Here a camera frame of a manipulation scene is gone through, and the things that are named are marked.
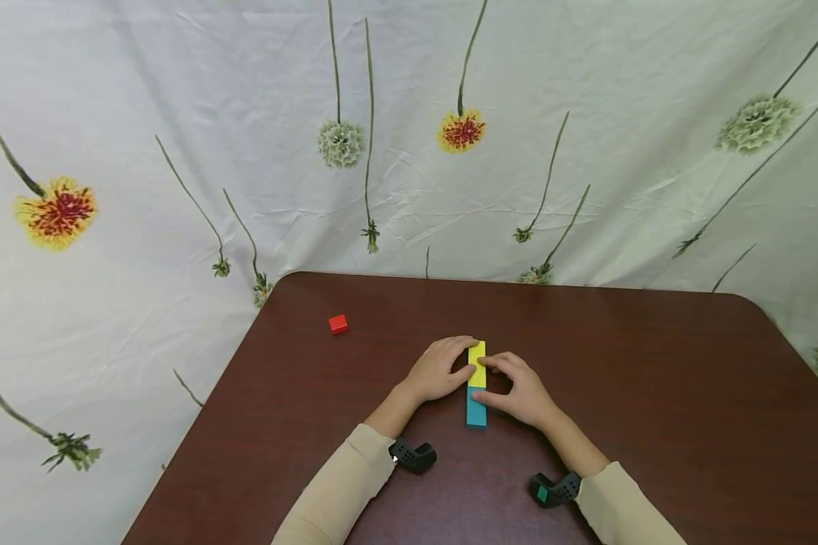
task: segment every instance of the red cube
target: red cube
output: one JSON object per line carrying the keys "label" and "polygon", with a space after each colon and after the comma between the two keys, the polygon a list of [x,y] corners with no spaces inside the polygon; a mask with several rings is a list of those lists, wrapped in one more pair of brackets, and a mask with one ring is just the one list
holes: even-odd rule
{"label": "red cube", "polygon": [[330,323],[330,333],[334,335],[349,331],[349,322],[345,320],[345,314],[334,316],[328,322]]}

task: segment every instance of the hand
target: hand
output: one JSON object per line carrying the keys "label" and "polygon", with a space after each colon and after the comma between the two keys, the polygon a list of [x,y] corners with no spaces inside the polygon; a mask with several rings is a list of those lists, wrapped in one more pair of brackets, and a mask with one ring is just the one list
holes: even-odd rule
{"label": "hand", "polygon": [[461,352],[478,343],[479,341],[466,335],[434,342],[421,354],[397,389],[408,392],[419,405],[449,395],[476,372],[475,366],[465,366],[459,371],[451,372],[451,364]]}
{"label": "hand", "polygon": [[476,391],[473,392],[474,400],[511,414],[537,429],[542,429],[560,414],[560,409],[554,405],[539,376],[522,358],[512,352],[503,352],[496,356],[480,357],[479,363],[490,367],[495,373],[502,372],[510,378],[512,390],[508,395]]}

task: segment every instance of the left hand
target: left hand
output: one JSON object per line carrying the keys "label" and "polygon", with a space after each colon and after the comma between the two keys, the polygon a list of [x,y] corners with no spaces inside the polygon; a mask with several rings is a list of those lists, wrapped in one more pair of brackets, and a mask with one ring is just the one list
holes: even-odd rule
{"label": "left hand", "polygon": [[451,372],[451,364],[461,352],[478,343],[479,341],[467,335],[434,342],[421,354],[398,388],[407,392],[419,405],[449,395],[476,372],[476,367],[471,365]]}

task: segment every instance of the flower stem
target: flower stem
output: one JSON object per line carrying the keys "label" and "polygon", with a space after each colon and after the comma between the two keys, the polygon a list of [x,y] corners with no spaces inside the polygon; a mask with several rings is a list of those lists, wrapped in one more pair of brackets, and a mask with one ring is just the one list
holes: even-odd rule
{"label": "flower stem", "polygon": [[814,53],[815,50],[817,50],[817,49],[818,49],[818,40],[815,41],[815,44],[812,44],[812,47],[810,47],[809,52],[806,53],[806,56],[803,57],[803,60],[800,61],[800,64],[796,65],[796,68],[794,69],[794,71],[792,71],[792,73],[790,73],[790,75],[788,76],[788,79],[786,79],[784,81],[784,83],[776,90],[775,93],[773,93],[773,98],[778,97],[779,94],[782,91],[784,91],[785,87],[790,83],[790,80],[794,79],[794,75],[796,75],[796,73],[798,73],[798,71],[800,71],[800,69],[803,68],[803,65],[806,64],[806,61],[809,60],[809,57],[811,57],[812,53]]}
{"label": "flower stem", "polygon": [[570,118],[570,112],[567,111],[567,114],[564,115],[564,121],[560,125],[560,131],[557,132],[557,139],[554,140],[554,151],[551,152],[551,162],[548,163],[548,178],[545,180],[545,190],[542,191],[542,202],[539,203],[539,210],[536,211],[536,216],[533,218],[533,222],[530,222],[529,227],[526,230],[533,229],[533,226],[536,224],[536,220],[539,219],[539,214],[542,213],[542,206],[545,205],[545,196],[548,195],[548,184],[551,183],[551,171],[554,168],[554,156],[557,155],[557,148],[560,145],[560,137],[564,135],[564,127],[567,126],[567,120]]}
{"label": "flower stem", "polygon": [[191,396],[193,402],[197,403],[197,405],[199,406],[203,406],[203,403],[200,400],[198,400],[197,396],[193,395],[191,388],[189,388],[189,386],[185,384],[185,381],[182,380],[182,376],[179,374],[179,372],[173,369],[173,374],[176,376],[176,378],[179,379],[179,384],[182,385],[182,388],[185,388],[185,391],[189,392],[189,396]]}
{"label": "flower stem", "polygon": [[237,222],[242,225],[242,230],[246,232],[248,235],[248,240],[251,241],[251,248],[254,251],[254,256],[251,258],[251,267],[254,269],[254,277],[255,280],[258,279],[258,246],[254,244],[254,239],[251,237],[251,233],[249,232],[248,228],[242,222],[242,218],[240,214],[236,212],[236,208],[233,207],[233,202],[230,200],[230,195],[227,194],[227,190],[225,188],[221,188],[221,191],[224,191],[224,198],[227,199],[227,204],[230,205],[230,209],[233,211],[233,216],[236,216]]}
{"label": "flower stem", "polygon": [[724,201],[724,204],[721,205],[720,208],[718,208],[718,212],[713,213],[712,217],[710,217],[708,219],[708,221],[703,224],[703,227],[701,227],[700,230],[697,231],[697,235],[695,235],[694,238],[682,243],[682,247],[679,249],[679,251],[676,254],[674,254],[673,259],[681,256],[681,254],[684,254],[685,251],[687,251],[687,248],[690,248],[691,245],[694,244],[698,240],[698,238],[700,238],[700,235],[702,235],[706,231],[706,229],[709,227],[709,224],[714,222],[715,218],[717,218],[721,214],[721,212],[724,211],[724,208],[726,208],[727,205],[729,205],[730,202],[735,199],[736,195],[738,195],[738,192],[742,191],[742,189],[745,188],[746,185],[748,185],[748,183],[751,182],[751,180],[754,179],[755,176],[757,176],[757,173],[759,173],[761,170],[763,170],[763,168],[766,166],[766,163],[769,163],[779,153],[779,151],[781,151],[789,142],[791,142],[792,139],[794,139],[794,137],[797,136],[800,133],[801,130],[803,130],[803,128],[806,126],[806,124],[809,123],[812,120],[812,118],[815,117],[815,114],[817,114],[817,113],[818,113],[818,105],[814,110],[812,110],[812,113],[809,114],[809,116],[807,116],[807,118],[803,121],[803,123],[801,123],[798,127],[796,127],[794,129],[794,131],[789,134],[788,138],[786,138],[784,140],[784,142],[782,142],[782,144],[779,145],[779,147],[776,148],[775,151],[773,151],[772,154],[770,154],[769,156],[766,157],[765,160],[763,160],[763,163],[760,163],[760,165],[758,165],[758,167],[755,168],[754,171],[752,171],[752,173],[748,174],[748,178],[745,179],[745,182],[740,184],[738,186],[738,188],[736,188],[736,190],[733,191],[732,194],[729,197],[727,197],[727,200]]}
{"label": "flower stem", "polygon": [[373,53],[370,52],[370,24],[364,17],[367,31],[367,72],[370,74],[370,144],[367,146],[367,174],[364,176],[364,206],[367,207],[367,224],[374,224],[370,215],[370,159],[373,158],[373,117],[376,113],[376,96],[373,93]]}
{"label": "flower stem", "polygon": [[29,430],[34,432],[34,434],[40,435],[47,438],[47,440],[52,441],[52,434],[49,434],[46,430],[43,430],[40,426],[32,423],[29,419],[24,418],[21,414],[15,411],[15,409],[9,406],[9,403],[7,403],[6,400],[3,400],[2,395],[0,395],[0,408],[3,409],[4,413],[7,413],[13,419],[24,424]]}
{"label": "flower stem", "polygon": [[175,174],[176,179],[179,180],[179,184],[181,185],[182,189],[185,190],[185,194],[189,196],[193,204],[197,207],[198,210],[200,210],[200,213],[203,214],[203,218],[206,220],[206,223],[208,223],[209,227],[212,228],[212,232],[215,234],[215,238],[218,239],[218,254],[221,257],[221,260],[224,260],[224,243],[221,241],[221,235],[218,234],[218,231],[215,229],[215,225],[213,225],[213,223],[209,220],[209,217],[206,216],[206,212],[203,212],[203,208],[200,206],[200,203],[198,203],[197,200],[193,198],[193,195],[191,195],[191,192],[185,186],[185,183],[182,182],[182,178],[176,171],[176,167],[173,165],[173,161],[170,160],[170,156],[167,154],[167,150],[164,149],[164,145],[161,143],[161,138],[158,138],[157,134],[155,134],[155,139],[158,140],[158,145],[160,145],[161,147],[161,153],[164,155],[164,159],[167,160],[167,165],[170,166],[170,169],[173,171],[173,174]]}
{"label": "flower stem", "polygon": [[479,25],[482,24],[482,17],[485,15],[485,7],[488,6],[488,0],[482,0],[482,10],[479,11],[479,18],[476,20],[476,28],[473,29],[473,38],[469,39],[469,47],[467,47],[467,56],[464,58],[464,70],[461,74],[461,86],[458,87],[458,116],[463,115],[463,84],[467,78],[467,64],[469,64],[469,55],[473,52],[473,43],[476,42],[476,34],[479,33]]}
{"label": "flower stem", "polygon": [[560,243],[564,242],[564,239],[570,233],[572,226],[576,223],[576,218],[578,217],[578,213],[582,210],[582,206],[585,205],[585,199],[588,197],[588,191],[591,191],[591,184],[588,184],[588,187],[585,188],[585,193],[582,194],[582,200],[578,201],[578,207],[576,208],[576,212],[573,214],[572,219],[570,220],[570,224],[567,226],[567,229],[564,231],[563,235],[560,235],[560,240],[557,241],[557,246],[554,246],[551,253],[548,254],[548,257],[545,258],[545,263],[542,264],[542,268],[546,268],[548,265],[551,265],[551,258],[554,256],[554,252],[557,252],[557,249],[560,247]]}
{"label": "flower stem", "polygon": [[336,122],[339,123],[342,109],[339,102],[339,64],[336,63],[336,38],[333,35],[333,0],[327,0],[327,14],[330,22],[330,49],[333,50],[333,73],[336,75]]}
{"label": "flower stem", "polygon": [[6,140],[0,136],[0,148],[3,150],[3,155],[6,156],[6,159],[9,161],[9,165],[12,166],[12,169],[15,171],[16,174],[22,179],[24,185],[33,191],[35,194],[44,197],[45,191],[42,189],[41,185],[34,182],[33,178],[28,176],[28,173],[24,172],[24,168],[15,160],[15,156],[12,154],[12,151],[9,151],[8,145],[6,145]]}
{"label": "flower stem", "polygon": [[752,251],[755,246],[757,246],[757,242],[755,242],[751,246],[751,248],[749,248],[746,251],[742,252],[742,255],[740,257],[738,257],[738,259],[734,262],[734,264],[730,265],[730,269],[727,269],[727,270],[724,271],[724,274],[721,275],[721,277],[718,279],[718,282],[715,282],[715,287],[712,288],[712,293],[715,293],[715,291],[717,291],[718,286],[721,285],[721,282],[724,282],[725,277],[730,274],[730,271],[733,270],[735,268],[735,266],[738,265],[738,263],[741,262],[742,258],[746,257],[748,255],[748,252]]}

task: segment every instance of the yellow block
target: yellow block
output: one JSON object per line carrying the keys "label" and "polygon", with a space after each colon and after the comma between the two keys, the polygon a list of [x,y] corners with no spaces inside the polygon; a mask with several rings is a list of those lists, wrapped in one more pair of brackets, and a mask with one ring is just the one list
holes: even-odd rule
{"label": "yellow block", "polygon": [[473,376],[469,378],[468,386],[473,386],[474,388],[487,388],[488,382],[485,380],[485,367],[479,363],[479,358],[485,356],[485,341],[479,341],[476,346],[469,347],[469,354],[467,355],[467,360],[469,360],[469,365],[476,366],[476,372],[473,373]]}

